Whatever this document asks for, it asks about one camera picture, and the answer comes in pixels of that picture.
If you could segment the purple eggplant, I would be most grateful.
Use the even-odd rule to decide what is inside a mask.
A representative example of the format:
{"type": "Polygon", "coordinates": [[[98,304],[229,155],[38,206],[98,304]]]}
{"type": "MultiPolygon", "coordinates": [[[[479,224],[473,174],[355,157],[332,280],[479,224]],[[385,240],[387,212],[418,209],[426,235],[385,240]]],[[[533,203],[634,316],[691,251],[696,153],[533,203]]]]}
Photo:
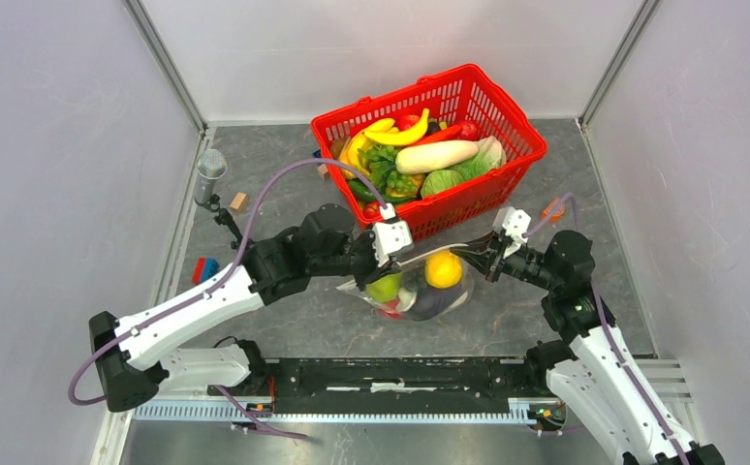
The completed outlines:
{"type": "Polygon", "coordinates": [[[427,287],[416,293],[403,315],[416,322],[428,321],[461,305],[468,296],[468,290],[460,285],[446,289],[427,287]]]}

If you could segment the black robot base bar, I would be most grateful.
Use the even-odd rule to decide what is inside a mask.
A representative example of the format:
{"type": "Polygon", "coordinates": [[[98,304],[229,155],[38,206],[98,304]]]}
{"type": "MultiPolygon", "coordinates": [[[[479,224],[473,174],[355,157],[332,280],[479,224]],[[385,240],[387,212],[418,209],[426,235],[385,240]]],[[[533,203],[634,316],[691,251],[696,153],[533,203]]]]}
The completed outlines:
{"type": "Polygon", "coordinates": [[[552,396],[533,363],[496,356],[265,359],[228,392],[331,415],[500,414],[511,398],[552,396]]]}

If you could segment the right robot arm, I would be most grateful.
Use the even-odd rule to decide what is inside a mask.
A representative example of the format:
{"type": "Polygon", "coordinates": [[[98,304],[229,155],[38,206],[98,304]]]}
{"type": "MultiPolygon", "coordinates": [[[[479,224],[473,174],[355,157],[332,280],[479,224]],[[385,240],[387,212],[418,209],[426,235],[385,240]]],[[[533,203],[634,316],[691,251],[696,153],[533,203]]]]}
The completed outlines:
{"type": "Polygon", "coordinates": [[[510,244],[491,232],[453,253],[489,282],[510,276],[546,291],[541,306],[559,337],[527,351],[526,387],[562,400],[613,464],[724,463],[667,409],[627,348],[592,280],[591,240],[564,230],[544,252],[522,245],[507,253],[510,244]]]}

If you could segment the yellow lemon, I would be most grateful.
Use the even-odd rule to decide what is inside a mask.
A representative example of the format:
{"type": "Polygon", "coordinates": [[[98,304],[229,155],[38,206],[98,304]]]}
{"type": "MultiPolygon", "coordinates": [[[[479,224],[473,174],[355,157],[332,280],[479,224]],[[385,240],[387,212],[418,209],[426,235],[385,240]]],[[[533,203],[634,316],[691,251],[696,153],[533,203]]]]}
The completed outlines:
{"type": "Polygon", "coordinates": [[[459,284],[463,273],[460,258],[449,249],[432,253],[425,261],[425,281],[436,289],[447,289],[459,284]]]}

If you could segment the white garlic bulb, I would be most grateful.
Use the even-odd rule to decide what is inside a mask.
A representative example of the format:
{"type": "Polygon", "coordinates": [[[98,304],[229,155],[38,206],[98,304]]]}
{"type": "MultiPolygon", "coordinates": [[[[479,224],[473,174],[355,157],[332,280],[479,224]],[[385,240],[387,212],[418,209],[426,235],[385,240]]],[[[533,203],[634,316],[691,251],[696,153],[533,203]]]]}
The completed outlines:
{"type": "Polygon", "coordinates": [[[418,293],[413,290],[406,288],[400,288],[398,290],[398,303],[395,306],[395,310],[399,313],[408,312],[415,304],[418,293]]]}

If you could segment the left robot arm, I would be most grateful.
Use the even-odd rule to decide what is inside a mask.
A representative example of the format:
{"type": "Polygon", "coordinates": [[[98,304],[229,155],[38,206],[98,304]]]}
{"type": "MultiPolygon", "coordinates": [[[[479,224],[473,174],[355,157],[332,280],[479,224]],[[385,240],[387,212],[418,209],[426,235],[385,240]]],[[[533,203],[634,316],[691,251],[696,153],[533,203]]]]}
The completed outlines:
{"type": "Polygon", "coordinates": [[[354,218],[337,204],[307,214],[300,225],[249,241],[212,278],[153,308],[117,318],[108,311],[88,322],[89,360],[102,402],[119,413],[175,389],[239,388],[261,392],[268,369],[252,342],[222,349],[186,349],[184,343],[234,317],[306,290],[314,277],[351,276],[359,289],[394,274],[396,258],[413,246],[409,225],[388,205],[386,220],[353,234],[354,218]]]}

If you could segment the green lime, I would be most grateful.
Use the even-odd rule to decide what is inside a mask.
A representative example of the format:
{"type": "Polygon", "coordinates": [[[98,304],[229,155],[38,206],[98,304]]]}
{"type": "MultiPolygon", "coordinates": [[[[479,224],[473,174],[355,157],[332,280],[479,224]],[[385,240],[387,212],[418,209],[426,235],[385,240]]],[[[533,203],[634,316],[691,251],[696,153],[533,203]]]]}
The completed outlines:
{"type": "Polygon", "coordinates": [[[368,297],[377,303],[387,303],[398,297],[402,286],[402,273],[389,274],[368,284],[364,291],[368,297]]]}

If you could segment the clear zip top bag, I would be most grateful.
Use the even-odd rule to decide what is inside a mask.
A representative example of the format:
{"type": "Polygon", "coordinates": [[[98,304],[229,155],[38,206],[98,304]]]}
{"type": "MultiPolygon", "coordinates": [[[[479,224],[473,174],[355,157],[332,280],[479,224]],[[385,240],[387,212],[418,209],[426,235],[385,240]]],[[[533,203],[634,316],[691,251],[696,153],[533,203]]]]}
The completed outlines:
{"type": "MultiPolygon", "coordinates": [[[[451,252],[454,253],[454,247],[458,246],[458,245],[464,245],[464,244],[463,243],[455,243],[455,244],[451,244],[451,245],[448,245],[448,246],[439,247],[439,248],[434,249],[432,251],[429,251],[429,252],[426,252],[426,253],[421,254],[419,256],[416,256],[415,258],[412,258],[412,259],[409,259],[409,260],[407,260],[405,262],[399,263],[401,270],[398,273],[402,273],[403,274],[401,288],[406,288],[408,290],[413,290],[413,291],[418,292],[418,291],[420,291],[420,290],[422,290],[424,288],[431,287],[431,286],[429,286],[426,283],[425,278],[424,278],[424,265],[425,265],[426,259],[432,253],[438,252],[438,251],[441,251],[441,250],[445,250],[445,249],[449,249],[451,252]]],[[[468,290],[468,292],[469,292],[469,296],[467,298],[467,300],[468,300],[470,298],[472,292],[473,292],[474,282],[473,282],[472,276],[470,275],[469,265],[463,259],[460,259],[460,260],[461,260],[461,264],[463,266],[464,273],[463,273],[463,277],[462,277],[460,283],[457,284],[456,286],[460,285],[460,286],[462,286],[462,287],[464,287],[464,288],[466,288],[468,290]]],[[[355,296],[355,297],[363,300],[364,302],[366,302],[367,304],[369,304],[374,309],[374,311],[375,311],[376,314],[378,314],[379,316],[381,316],[379,314],[378,308],[379,308],[379,306],[382,303],[377,303],[374,300],[372,300],[370,297],[368,297],[366,295],[366,293],[365,293],[364,290],[358,290],[357,287],[356,287],[355,281],[350,280],[350,281],[348,281],[346,283],[343,283],[343,284],[337,286],[336,289],[339,292],[341,292],[341,293],[343,293],[345,295],[352,295],[352,296],[355,296]]],[[[408,318],[406,318],[404,315],[403,315],[402,319],[391,319],[391,320],[412,321],[412,320],[409,320],[408,318]]]]}

